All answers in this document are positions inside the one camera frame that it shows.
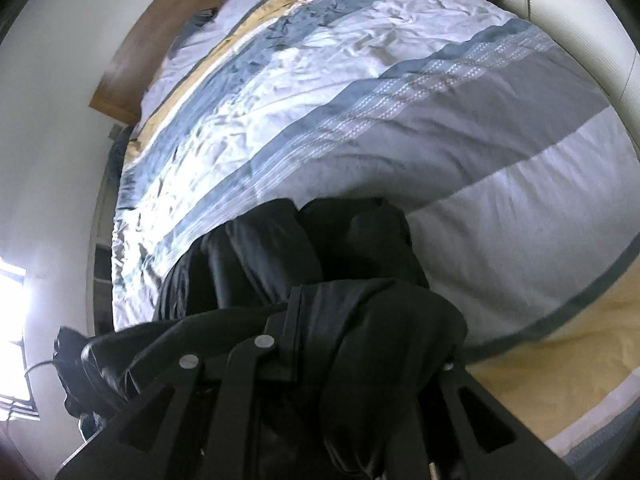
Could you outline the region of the dark clothes pile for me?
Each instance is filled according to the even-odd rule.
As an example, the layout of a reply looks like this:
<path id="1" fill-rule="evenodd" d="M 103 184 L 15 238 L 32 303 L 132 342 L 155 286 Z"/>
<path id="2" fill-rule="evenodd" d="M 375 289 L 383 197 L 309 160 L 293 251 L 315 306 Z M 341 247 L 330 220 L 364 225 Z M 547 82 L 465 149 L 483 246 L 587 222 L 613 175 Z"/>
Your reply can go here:
<path id="1" fill-rule="evenodd" d="M 122 167 L 124 166 L 127 146 L 134 132 L 134 126 L 121 128 L 116 133 L 113 144 L 108 152 L 106 163 L 107 179 L 114 185 L 119 184 L 122 177 Z"/>

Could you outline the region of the white sliding wardrobe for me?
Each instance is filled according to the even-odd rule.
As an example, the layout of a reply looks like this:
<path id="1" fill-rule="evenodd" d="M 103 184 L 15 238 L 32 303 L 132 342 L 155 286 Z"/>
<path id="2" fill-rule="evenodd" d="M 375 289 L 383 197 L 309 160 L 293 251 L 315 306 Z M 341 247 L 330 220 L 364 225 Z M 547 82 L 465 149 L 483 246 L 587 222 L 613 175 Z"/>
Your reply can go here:
<path id="1" fill-rule="evenodd" d="M 600 84 L 639 143 L 639 48 L 606 0 L 501 0 L 549 34 Z"/>

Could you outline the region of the low white shelf unit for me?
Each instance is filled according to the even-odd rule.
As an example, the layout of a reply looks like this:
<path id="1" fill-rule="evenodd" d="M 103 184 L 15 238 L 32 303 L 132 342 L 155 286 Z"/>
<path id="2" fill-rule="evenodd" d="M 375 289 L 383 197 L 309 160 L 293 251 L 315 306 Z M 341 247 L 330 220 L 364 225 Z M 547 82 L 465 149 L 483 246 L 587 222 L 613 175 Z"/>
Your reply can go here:
<path id="1" fill-rule="evenodd" d="M 99 335 L 113 330 L 112 233 L 118 185 L 104 172 L 92 218 L 87 268 L 87 330 Z"/>

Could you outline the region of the black puffer jacket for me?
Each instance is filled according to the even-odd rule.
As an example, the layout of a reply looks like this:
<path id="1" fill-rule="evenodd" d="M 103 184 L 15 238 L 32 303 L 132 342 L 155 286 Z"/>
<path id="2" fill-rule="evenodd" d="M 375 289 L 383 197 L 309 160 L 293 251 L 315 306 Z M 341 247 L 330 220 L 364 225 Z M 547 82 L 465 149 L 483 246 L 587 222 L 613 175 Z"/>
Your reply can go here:
<path id="1" fill-rule="evenodd" d="M 431 290 L 404 214 L 380 198 L 264 203 L 192 244 L 151 322 L 93 338 L 61 330 L 54 362 L 68 407 L 98 421 L 87 442 L 185 354 L 216 358 L 261 334 L 296 287 L 288 437 L 299 479 L 385 474 L 412 400 L 454 362 L 468 329 Z"/>

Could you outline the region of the striped duvet cover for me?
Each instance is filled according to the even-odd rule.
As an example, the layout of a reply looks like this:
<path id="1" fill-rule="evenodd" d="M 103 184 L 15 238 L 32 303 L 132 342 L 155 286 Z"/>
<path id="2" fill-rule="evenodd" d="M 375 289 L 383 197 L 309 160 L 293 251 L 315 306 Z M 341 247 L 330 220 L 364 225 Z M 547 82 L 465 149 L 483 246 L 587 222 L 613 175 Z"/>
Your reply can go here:
<path id="1" fill-rule="evenodd" d="M 228 0 L 143 96 L 114 324 L 250 208 L 373 196 L 462 311 L 474 376 L 594 478 L 639 411 L 639 162 L 582 66 L 486 0 Z"/>

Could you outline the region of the window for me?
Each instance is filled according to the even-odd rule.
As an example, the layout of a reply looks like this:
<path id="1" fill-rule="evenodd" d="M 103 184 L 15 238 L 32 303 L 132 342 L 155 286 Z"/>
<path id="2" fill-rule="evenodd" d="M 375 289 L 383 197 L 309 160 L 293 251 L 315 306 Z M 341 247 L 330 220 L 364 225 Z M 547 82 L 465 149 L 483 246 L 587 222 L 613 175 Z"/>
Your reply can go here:
<path id="1" fill-rule="evenodd" d="M 28 369 L 25 327 L 29 315 L 26 271 L 1 260 L 1 418 L 38 419 Z"/>

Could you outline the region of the wooden headboard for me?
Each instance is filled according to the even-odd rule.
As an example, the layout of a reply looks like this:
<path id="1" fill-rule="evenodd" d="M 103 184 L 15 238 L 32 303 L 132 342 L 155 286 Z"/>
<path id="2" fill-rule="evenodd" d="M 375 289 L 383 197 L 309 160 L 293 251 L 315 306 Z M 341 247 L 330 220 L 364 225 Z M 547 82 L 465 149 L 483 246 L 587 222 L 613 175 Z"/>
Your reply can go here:
<path id="1" fill-rule="evenodd" d="M 140 105 L 184 22 L 226 0 L 154 0 L 130 29 L 100 79 L 89 106 L 125 125 L 140 119 Z"/>

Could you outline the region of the grey-blue pillow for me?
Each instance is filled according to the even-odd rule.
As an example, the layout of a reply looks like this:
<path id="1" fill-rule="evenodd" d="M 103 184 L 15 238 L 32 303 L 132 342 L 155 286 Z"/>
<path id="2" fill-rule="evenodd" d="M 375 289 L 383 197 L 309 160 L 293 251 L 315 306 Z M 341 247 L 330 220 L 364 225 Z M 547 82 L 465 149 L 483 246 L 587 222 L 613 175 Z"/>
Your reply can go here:
<path id="1" fill-rule="evenodd" d="M 175 36 L 174 40 L 171 41 L 171 44 L 166 52 L 166 58 L 173 58 L 178 50 L 184 45 L 186 40 L 199 32 L 207 23 L 213 21 L 213 19 L 216 18 L 217 14 L 217 8 L 209 8 L 198 11 L 195 14 L 191 15 L 190 18 L 188 18 L 183 24 L 182 29 L 180 29 L 180 32 L 178 32 L 178 35 Z"/>

